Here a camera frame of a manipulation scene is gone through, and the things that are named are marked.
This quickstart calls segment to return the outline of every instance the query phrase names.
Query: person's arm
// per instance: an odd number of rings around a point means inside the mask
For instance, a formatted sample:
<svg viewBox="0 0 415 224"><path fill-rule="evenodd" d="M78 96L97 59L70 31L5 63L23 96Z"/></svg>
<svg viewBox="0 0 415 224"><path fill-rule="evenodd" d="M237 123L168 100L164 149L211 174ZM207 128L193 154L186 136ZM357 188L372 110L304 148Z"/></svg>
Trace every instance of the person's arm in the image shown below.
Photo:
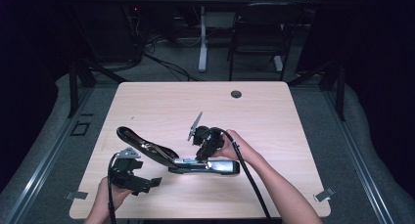
<svg viewBox="0 0 415 224"><path fill-rule="evenodd" d="M311 204L289 181L279 174L265 159L253 149L237 132L227 130L245 162L251 165L261 178L285 223L322 223ZM224 135L225 144L214 157L229 157L238 160L229 139Z"/></svg>
<svg viewBox="0 0 415 224"><path fill-rule="evenodd" d="M113 201L115 210L117 210L125 198L132 193L132 191L126 189L120 189L115 185L112 186ZM105 177L101 180L98 185L97 196L95 197L94 204L92 205L91 211L85 220L85 224L101 224L104 223L109 217L110 212L108 210L108 178Z"/></svg>

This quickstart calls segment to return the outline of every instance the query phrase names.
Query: black chair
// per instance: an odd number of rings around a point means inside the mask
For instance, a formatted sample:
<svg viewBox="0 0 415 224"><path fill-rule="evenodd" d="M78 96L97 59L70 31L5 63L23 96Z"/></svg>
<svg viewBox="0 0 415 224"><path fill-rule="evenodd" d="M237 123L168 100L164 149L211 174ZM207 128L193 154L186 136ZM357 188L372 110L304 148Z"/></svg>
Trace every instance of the black chair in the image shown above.
<svg viewBox="0 0 415 224"><path fill-rule="evenodd" d="M302 17L301 8L292 4L251 3L235 14L228 52L229 80L234 71L234 55L284 57L279 80L283 80L294 32Z"/></svg>

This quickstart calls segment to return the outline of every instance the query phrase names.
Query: wooden tabletop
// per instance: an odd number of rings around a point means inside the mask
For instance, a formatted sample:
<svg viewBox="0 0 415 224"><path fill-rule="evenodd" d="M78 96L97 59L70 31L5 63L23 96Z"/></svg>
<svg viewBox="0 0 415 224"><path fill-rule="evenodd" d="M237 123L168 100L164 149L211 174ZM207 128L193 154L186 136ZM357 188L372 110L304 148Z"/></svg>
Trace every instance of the wooden tabletop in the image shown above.
<svg viewBox="0 0 415 224"><path fill-rule="evenodd" d="M241 98L233 98L232 91ZM290 90L284 82L126 82L119 85L70 216L84 219L89 213L101 178L107 175L113 154L129 145L115 131L126 126L142 138L171 148L180 157L194 158L199 147L187 141L200 112L199 125L234 129L306 197L320 216L330 214L327 201L313 195L323 186ZM142 155L135 176L162 177L149 194L129 196L117 218L261 218L264 213L245 172L237 176L169 173L167 167ZM248 165L271 216L279 214L261 180Z"/></svg>

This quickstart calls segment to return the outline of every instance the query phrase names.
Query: chair backrest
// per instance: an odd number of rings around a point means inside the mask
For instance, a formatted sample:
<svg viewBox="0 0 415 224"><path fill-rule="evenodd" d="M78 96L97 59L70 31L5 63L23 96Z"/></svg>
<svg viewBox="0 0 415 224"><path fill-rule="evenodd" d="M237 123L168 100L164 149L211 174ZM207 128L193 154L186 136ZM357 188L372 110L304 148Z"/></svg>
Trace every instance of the chair backrest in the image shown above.
<svg viewBox="0 0 415 224"><path fill-rule="evenodd" d="M267 29L281 24L297 26L301 17L301 8L294 4L251 3L235 14L234 28Z"/></svg>

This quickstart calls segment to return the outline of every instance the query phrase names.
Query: person's hand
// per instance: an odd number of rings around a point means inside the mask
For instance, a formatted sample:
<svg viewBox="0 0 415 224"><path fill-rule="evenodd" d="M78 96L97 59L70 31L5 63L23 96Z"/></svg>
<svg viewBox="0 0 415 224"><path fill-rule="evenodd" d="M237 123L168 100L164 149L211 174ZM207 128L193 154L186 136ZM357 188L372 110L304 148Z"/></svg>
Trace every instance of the person's hand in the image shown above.
<svg viewBox="0 0 415 224"><path fill-rule="evenodd" d="M117 210L125 198L128 197L133 191L127 189L121 189L115 185L111 185L113 193L114 208ZM97 196L95 197L94 205L92 206L91 212L85 220L85 223L104 223L104 221L110 216L108 210L108 178L105 177L101 180L98 185Z"/></svg>
<svg viewBox="0 0 415 224"><path fill-rule="evenodd" d="M233 138L233 140L239 146L239 151L241 152L242 158L251 163L254 161L254 158L258 156L258 152L253 149L247 141L245 141L235 130L228 129L226 132ZM222 139L224 141L223 147L217 150L212 157L228 157L232 160L238 160L238 156L232 146L232 142L228 139L228 137L223 134Z"/></svg>

